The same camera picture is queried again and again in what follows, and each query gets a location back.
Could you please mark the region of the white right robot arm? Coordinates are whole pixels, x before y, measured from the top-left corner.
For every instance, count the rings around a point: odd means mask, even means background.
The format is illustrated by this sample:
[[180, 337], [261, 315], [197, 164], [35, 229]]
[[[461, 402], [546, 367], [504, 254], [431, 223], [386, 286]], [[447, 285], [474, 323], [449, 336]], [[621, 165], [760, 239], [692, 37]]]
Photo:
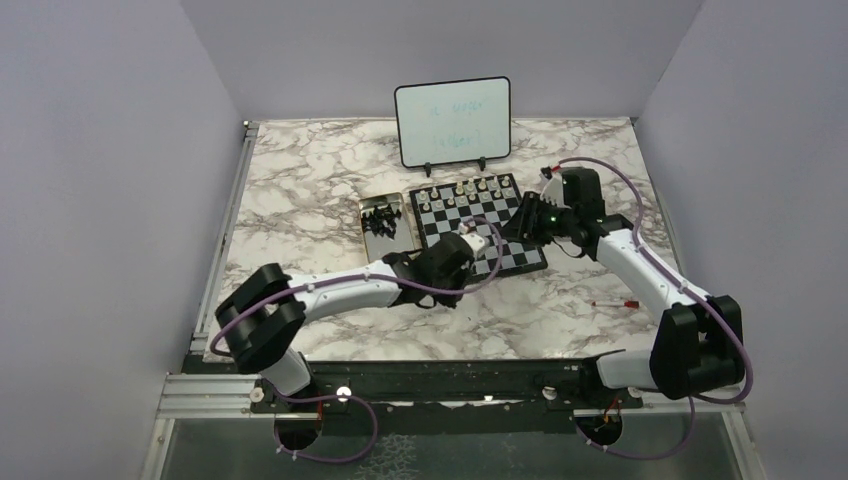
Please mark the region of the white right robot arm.
[[617, 390], [658, 392], [672, 400], [750, 379], [741, 308], [730, 296], [712, 296], [673, 271], [644, 242], [641, 222], [607, 212], [598, 172], [585, 158], [546, 169], [539, 192], [526, 192], [500, 228], [504, 239], [544, 246], [567, 239], [583, 256], [614, 273], [659, 327], [648, 350], [617, 351], [585, 361], [579, 398], [600, 407]]

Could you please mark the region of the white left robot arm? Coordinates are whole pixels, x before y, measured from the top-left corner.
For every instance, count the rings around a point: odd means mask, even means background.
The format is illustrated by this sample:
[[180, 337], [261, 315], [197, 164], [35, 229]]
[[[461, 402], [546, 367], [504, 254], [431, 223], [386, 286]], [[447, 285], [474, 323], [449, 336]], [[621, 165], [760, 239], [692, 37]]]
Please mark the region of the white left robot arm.
[[488, 250], [503, 257], [503, 241], [471, 230], [447, 233], [431, 247], [394, 252], [363, 267], [321, 275], [287, 275], [280, 265], [255, 271], [217, 308], [213, 353], [230, 357], [239, 373], [258, 374], [276, 388], [285, 407], [298, 411], [313, 401], [313, 374], [292, 343], [312, 321], [367, 308], [392, 308], [425, 298], [457, 306], [482, 289], [471, 278]]

